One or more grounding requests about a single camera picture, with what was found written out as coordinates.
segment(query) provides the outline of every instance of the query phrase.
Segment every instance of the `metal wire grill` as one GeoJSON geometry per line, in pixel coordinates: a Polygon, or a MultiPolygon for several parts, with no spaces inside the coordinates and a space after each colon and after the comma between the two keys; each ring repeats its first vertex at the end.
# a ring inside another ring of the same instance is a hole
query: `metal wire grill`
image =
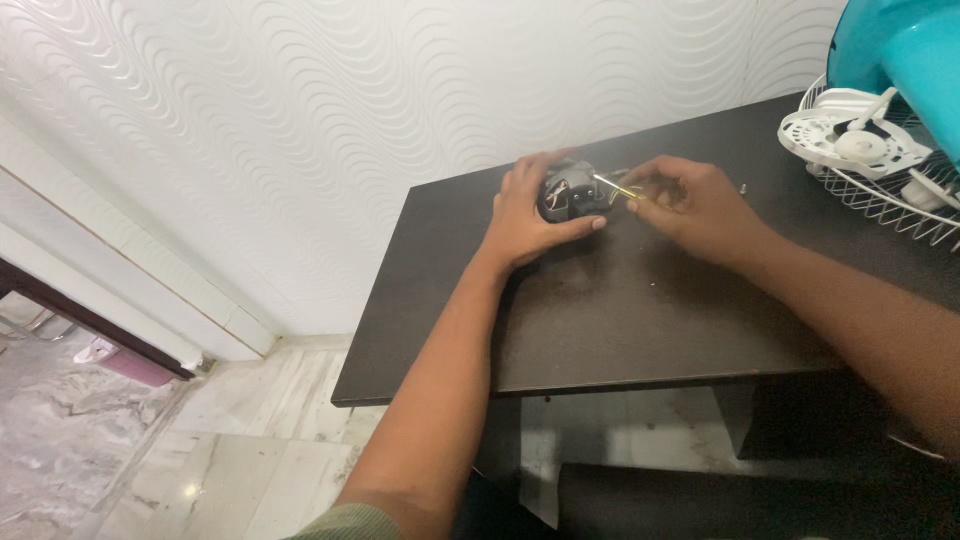
{"type": "MultiPolygon", "coordinates": [[[[825,76],[818,79],[804,94],[800,110],[813,107],[825,89],[825,76]]],[[[920,118],[902,100],[892,103],[884,119],[907,129],[921,124],[920,118]]],[[[916,167],[931,181],[943,187],[960,181],[960,173],[943,151],[937,150],[920,166],[916,167]]],[[[915,209],[900,197],[900,190],[910,183],[912,177],[906,170],[885,176],[880,180],[868,180],[853,171],[808,163],[806,170],[830,193],[840,198],[847,207],[862,211],[880,225],[892,225],[898,233],[909,233],[915,240],[928,241],[931,246],[945,243],[950,250],[960,250],[960,210],[945,207],[926,212],[915,209]]]]}

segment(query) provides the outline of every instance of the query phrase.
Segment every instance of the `dark wooden table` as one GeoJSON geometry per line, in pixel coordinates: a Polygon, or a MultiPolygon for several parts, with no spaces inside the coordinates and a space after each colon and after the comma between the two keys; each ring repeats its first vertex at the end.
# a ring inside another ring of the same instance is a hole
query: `dark wooden table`
{"type": "MultiPolygon", "coordinates": [[[[845,208],[780,146],[776,129],[799,101],[784,96],[581,151],[602,170],[657,154],[717,163],[747,185],[747,201],[786,237],[960,310],[960,257],[845,208]]],[[[410,189],[335,405],[393,397],[480,244],[510,166],[410,189]]],[[[808,327],[739,276],[687,256],[620,205],[609,217],[601,233],[511,278],[494,330],[494,395],[706,385],[839,365],[808,327]]]]}

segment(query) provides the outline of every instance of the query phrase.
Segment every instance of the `left hand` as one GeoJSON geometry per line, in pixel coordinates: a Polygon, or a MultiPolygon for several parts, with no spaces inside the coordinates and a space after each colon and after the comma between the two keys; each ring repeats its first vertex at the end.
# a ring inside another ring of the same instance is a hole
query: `left hand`
{"type": "Polygon", "coordinates": [[[503,175],[500,192],[493,197],[493,219],[477,251],[478,257],[512,271],[557,244],[586,236],[607,225],[607,218],[597,215],[551,224],[537,211],[537,196],[547,169],[572,150],[563,148],[524,156],[517,160],[514,170],[503,175]]]}

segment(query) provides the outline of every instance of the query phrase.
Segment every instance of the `right hand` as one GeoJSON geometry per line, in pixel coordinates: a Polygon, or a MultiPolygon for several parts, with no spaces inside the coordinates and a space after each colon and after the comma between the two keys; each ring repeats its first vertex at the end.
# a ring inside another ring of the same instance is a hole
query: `right hand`
{"type": "Polygon", "coordinates": [[[657,173],[676,179],[686,198],[672,209],[650,199],[632,200],[627,208],[691,255],[736,269],[780,238],[760,221],[716,165],[659,156],[630,171],[620,183],[643,184],[644,178],[657,173]]]}

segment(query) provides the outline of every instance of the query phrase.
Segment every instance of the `hand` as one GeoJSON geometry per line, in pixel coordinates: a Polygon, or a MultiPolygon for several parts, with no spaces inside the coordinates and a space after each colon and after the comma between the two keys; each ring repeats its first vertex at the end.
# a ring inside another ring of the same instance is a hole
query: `hand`
{"type": "Polygon", "coordinates": [[[630,171],[621,183],[642,184],[644,178],[658,173],[676,179],[686,191],[685,199],[669,209],[659,198],[662,194],[654,194],[653,201],[630,201],[627,208],[691,255],[735,270],[780,239],[716,165],[659,156],[630,171]]]}
{"type": "Polygon", "coordinates": [[[514,170],[503,175],[500,192],[493,197],[493,219],[477,251],[479,258],[512,271],[557,244],[607,225],[606,217],[596,215],[550,224],[537,212],[537,196],[547,168],[572,150],[525,156],[517,160],[514,170]]]}

